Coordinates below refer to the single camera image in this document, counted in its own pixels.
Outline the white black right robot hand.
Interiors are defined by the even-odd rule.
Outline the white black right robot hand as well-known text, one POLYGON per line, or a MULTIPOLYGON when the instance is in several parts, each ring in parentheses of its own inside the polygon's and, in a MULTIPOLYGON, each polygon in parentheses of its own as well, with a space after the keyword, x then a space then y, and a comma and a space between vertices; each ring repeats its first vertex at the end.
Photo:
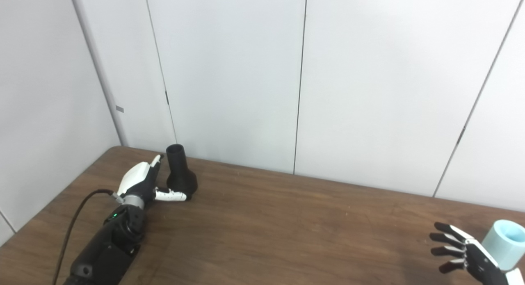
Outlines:
POLYGON ((448 274, 465 270, 482 285, 523 285, 524 278, 519 268, 503 270, 495 258, 474 236, 454 225, 435 222, 437 232, 429 234, 434 242, 445 246, 431 248, 433 256, 450 256, 452 260, 441 264, 438 270, 448 274))

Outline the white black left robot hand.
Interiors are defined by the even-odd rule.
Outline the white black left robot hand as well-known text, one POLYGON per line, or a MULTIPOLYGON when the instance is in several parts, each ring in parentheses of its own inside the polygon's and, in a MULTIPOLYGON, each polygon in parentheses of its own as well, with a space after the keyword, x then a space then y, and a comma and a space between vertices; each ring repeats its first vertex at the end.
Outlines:
POLYGON ((117 196, 122 205, 143 209, 152 201, 189 201, 198 189, 195 173, 189 169, 184 154, 167 154, 169 176, 166 187, 156 184, 163 155, 157 155, 152 162, 139 162, 121 180, 117 196))

